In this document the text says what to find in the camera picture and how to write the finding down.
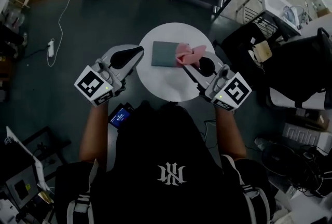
smartphone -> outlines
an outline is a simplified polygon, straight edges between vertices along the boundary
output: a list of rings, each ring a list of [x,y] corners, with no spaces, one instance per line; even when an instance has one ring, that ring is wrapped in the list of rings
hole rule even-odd
[[[115,110],[108,116],[108,122],[115,128],[120,128],[123,122],[125,122],[131,115],[132,108],[126,104],[123,106],[120,104]]]

black t-shirt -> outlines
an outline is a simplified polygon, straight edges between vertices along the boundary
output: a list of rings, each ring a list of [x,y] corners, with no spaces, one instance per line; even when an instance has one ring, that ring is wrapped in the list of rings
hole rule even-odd
[[[265,170],[250,160],[236,166],[246,184],[271,197]],[[92,165],[58,169],[56,214],[65,223],[68,203],[87,191]],[[121,126],[114,168],[91,187],[95,223],[112,220],[213,220],[246,223],[247,203],[237,173],[225,174],[213,160],[191,117],[181,107],[139,107]]]

white round table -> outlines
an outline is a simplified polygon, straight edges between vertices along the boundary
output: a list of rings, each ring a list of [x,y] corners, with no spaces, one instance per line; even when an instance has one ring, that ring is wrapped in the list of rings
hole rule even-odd
[[[193,26],[167,23],[151,30],[140,43],[144,48],[144,56],[137,66],[137,73],[143,85],[153,95],[171,102],[196,98],[199,94],[197,83],[194,83],[182,68],[151,66],[154,41],[187,43],[192,48],[206,45],[207,51],[215,53],[209,39]]]

backpack strap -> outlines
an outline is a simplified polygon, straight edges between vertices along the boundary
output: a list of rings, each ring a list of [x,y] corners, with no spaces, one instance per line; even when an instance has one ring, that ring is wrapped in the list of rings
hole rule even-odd
[[[91,184],[97,175],[98,167],[99,164],[97,160],[95,160],[89,175],[89,190],[85,193],[79,194],[77,199],[69,203],[67,208],[67,224],[80,223],[81,221],[75,221],[74,223],[74,216],[80,220],[80,218],[84,218],[84,215],[86,214],[88,214],[89,224],[94,224],[90,190]]]
[[[228,155],[221,155],[221,156],[227,158],[229,163],[232,165],[233,169],[235,171],[237,171],[237,173],[238,173],[240,186],[242,187],[243,195],[244,195],[244,197],[247,201],[247,204],[248,204],[248,210],[249,210],[249,213],[250,213],[251,223],[252,224],[257,224],[256,213],[255,213],[255,209],[254,209],[253,202],[252,202],[252,199],[257,197],[257,196],[260,196],[262,201],[264,202],[266,216],[267,216],[266,223],[269,223],[269,221],[270,221],[270,206],[269,206],[269,201],[268,201],[264,191],[261,188],[256,188],[256,187],[253,187],[252,185],[246,185],[244,183],[244,181],[242,180],[240,172],[235,167],[234,160]]]

black cable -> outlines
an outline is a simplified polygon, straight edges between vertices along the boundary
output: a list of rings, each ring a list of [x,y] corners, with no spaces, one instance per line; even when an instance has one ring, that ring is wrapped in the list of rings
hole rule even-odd
[[[318,174],[317,172],[314,172],[313,169],[311,169],[311,166],[306,162],[306,160],[305,160],[302,156],[300,156],[300,155],[298,155],[298,154],[296,154],[296,153],[295,153],[295,155],[296,155],[298,158],[300,158],[302,161],[304,161],[304,164],[307,166],[307,169],[304,171],[304,174],[305,174],[306,171],[309,169],[309,171],[311,171],[312,176],[314,176],[314,179],[316,180],[317,185],[316,185],[316,187],[314,187],[314,186],[307,186],[307,184],[303,184],[303,182],[307,183],[309,177],[311,177],[311,176],[307,176],[307,179],[304,179],[302,182],[298,182],[298,183],[293,182],[293,180],[292,180],[291,178],[289,178],[289,177],[287,177],[287,179],[290,181],[290,183],[291,183],[291,184],[292,184],[297,190],[299,190],[299,191],[302,192],[302,193],[305,193],[305,192],[307,192],[307,191],[310,191],[310,192],[316,192],[316,191],[321,187],[321,185],[322,185],[322,182],[321,182],[321,184],[319,184],[319,182],[320,182],[320,181],[319,181],[319,179],[320,179],[319,174]]]
[[[217,143],[216,143],[215,146],[213,146],[213,147],[207,147],[207,149],[215,148],[216,146],[218,146],[218,141],[217,141]]]
[[[300,146],[300,148],[302,148],[302,147],[308,147],[308,146],[318,148],[318,149],[320,149],[322,152],[328,154],[326,151],[322,150],[320,147],[318,147],[318,146],[314,146],[314,145],[303,145],[303,146]]]
[[[312,194],[312,195],[307,195],[306,193],[303,193],[305,196],[307,196],[307,197],[315,197],[315,195],[314,194]]]
[[[258,149],[254,149],[254,148],[252,148],[252,147],[247,147],[246,145],[244,145],[246,148],[248,148],[248,149],[252,149],[253,151],[256,151],[256,152],[262,152],[261,150],[258,150]]]
[[[40,148],[37,147],[37,149],[32,153],[32,158],[35,156],[35,153],[36,153],[37,150],[40,150]]]
[[[203,140],[204,140],[205,143],[206,143],[206,137],[208,136],[208,123],[212,123],[212,122],[216,122],[216,119],[205,120],[204,121],[204,124],[205,124],[205,135],[202,132],[200,132],[201,135],[202,134],[204,135]]]
[[[45,51],[47,48],[48,48],[48,46],[46,46],[46,47],[43,48],[43,49],[39,49],[39,50],[37,50],[37,51],[35,51],[35,52],[29,54],[28,56],[23,57],[22,60],[23,60],[23,59],[26,59],[26,58],[29,58],[29,57],[33,56],[34,54],[36,54],[36,53],[39,53],[39,52]]]

